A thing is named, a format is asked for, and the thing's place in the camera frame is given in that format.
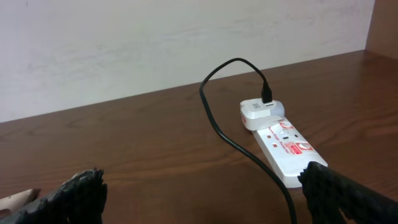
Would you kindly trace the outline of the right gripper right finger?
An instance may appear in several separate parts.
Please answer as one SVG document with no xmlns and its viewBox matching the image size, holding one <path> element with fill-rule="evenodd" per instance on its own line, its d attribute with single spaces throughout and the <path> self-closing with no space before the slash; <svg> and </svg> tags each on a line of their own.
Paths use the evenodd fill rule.
<svg viewBox="0 0 398 224">
<path fill-rule="evenodd" d="M 315 161 L 298 176 L 313 223 L 397 224 L 397 202 Z"/>
</svg>

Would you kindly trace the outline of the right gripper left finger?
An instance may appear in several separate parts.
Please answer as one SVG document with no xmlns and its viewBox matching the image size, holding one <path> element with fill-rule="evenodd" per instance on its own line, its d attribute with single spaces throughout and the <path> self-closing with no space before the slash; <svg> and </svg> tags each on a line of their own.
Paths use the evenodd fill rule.
<svg viewBox="0 0 398 224">
<path fill-rule="evenodd" d="M 50 194 L 34 200 L 2 224 L 102 224 L 108 186 L 102 169 L 75 174 Z"/>
</svg>

